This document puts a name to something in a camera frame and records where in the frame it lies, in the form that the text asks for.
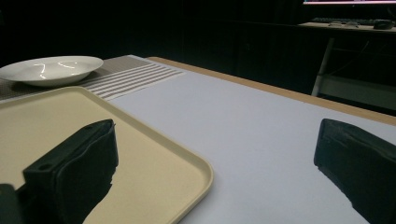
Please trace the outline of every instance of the table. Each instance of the table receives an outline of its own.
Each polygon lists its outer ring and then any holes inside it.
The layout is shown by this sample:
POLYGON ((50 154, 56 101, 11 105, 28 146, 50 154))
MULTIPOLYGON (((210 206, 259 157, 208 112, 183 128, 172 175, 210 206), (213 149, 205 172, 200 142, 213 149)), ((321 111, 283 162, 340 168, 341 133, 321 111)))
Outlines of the table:
POLYGON ((346 121, 396 144, 396 118, 162 58, 148 60, 186 75, 110 103, 213 166, 212 190, 181 223, 367 223, 313 164, 319 123, 346 121))

